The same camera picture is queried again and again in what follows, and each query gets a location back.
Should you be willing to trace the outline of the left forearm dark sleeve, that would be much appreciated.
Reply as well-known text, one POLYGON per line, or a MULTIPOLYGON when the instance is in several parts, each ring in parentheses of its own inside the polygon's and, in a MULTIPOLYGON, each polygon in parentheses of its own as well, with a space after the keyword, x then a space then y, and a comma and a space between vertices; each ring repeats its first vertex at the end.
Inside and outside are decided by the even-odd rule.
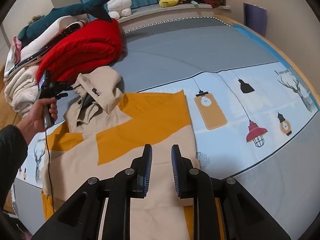
POLYGON ((28 152, 28 145, 20 132, 13 125, 1 129, 0 137, 0 197, 1 210, 9 190, 16 178, 18 169, 24 163, 28 152))

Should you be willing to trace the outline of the person's left hand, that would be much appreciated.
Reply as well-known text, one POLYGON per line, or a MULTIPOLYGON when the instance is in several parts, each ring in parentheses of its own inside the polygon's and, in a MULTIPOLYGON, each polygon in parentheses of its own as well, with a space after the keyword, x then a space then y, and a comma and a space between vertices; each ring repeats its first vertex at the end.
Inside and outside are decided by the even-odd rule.
POLYGON ((44 132, 46 130, 42 120, 43 108, 49 110, 49 114, 54 121, 57 119, 58 111, 56 102, 56 98, 36 100, 28 115, 16 125, 27 145, 30 144, 37 133, 44 132))

